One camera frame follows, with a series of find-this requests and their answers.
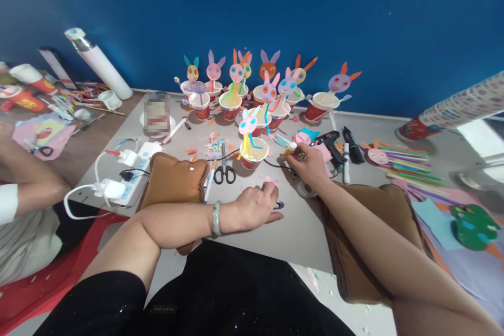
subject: black pants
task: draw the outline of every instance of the black pants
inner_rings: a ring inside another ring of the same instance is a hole
[[[96,207],[72,200],[69,200],[68,204],[70,205],[72,214],[78,217],[98,215],[100,211],[100,209]],[[57,203],[52,208],[59,218],[59,227],[56,230],[56,236],[58,236],[62,242],[61,249],[53,260],[56,261],[61,256],[64,256],[67,252],[70,252],[79,245],[80,241],[84,239],[86,233],[91,228],[95,220],[94,218],[81,220],[70,218],[65,211],[63,202]]]

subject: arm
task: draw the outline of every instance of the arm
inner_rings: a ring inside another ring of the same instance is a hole
[[[12,138],[12,127],[0,122],[0,164],[18,184],[16,216],[39,211],[61,200],[70,190],[49,164],[25,151]]]
[[[221,232],[230,234],[257,228],[282,219],[272,212],[278,188],[265,183],[263,188],[246,188],[219,212]],[[81,281],[95,274],[123,270],[140,277],[149,289],[161,249],[178,248],[213,234],[214,205],[183,203],[156,204],[129,219],[110,239],[84,272]]]
[[[290,165],[326,203],[362,260],[394,296],[399,334],[504,334],[476,301],[424,253],[324,175],[322,154],[306,144]]]

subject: bracelet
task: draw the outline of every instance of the bracelet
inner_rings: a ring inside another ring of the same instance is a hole
[[[219,227],[219,211],[221,210],[221,203],[220,201],[217,201],[214,205],[214,213],[212,215],[212,227],[214,229],[214,235],[215,236],[220,236],[222,235],[221,233],[221,228]]]

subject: scissors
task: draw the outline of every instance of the scissors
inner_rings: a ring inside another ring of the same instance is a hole
[[[43,156],[49,157],[53,154],[54,149],[49,146],[38,146],[37,145],[37,138],[35,138],[34,142],[30,142],[29,140],[25,139],[25,143],[30,147],[28,152],[32,155],[35,155],[35,152],[40,152]]]
[[[224,181],[224,177],[226,177],[226,182],[228,184],[233,184],[234,181],[236,180],[236,174],[235,174],[235,170],[233,168],[231,168],[229,165],[227,165],[226,163],[226,142],[225,141],[222,141],[222,148],[221,148],[221,161],[222,161],[222,165],[217,167],[217,169],[215,170],[215,174],[214,174],[214,181],[216,184],[218,185],[221,185]]]

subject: roll of tape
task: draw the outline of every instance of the roll of tape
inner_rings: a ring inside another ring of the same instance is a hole
[[[317,194],[313,191],[313,189],[307,185],[304,181],[298,182],[297,192],[303,198],[315,198]]]

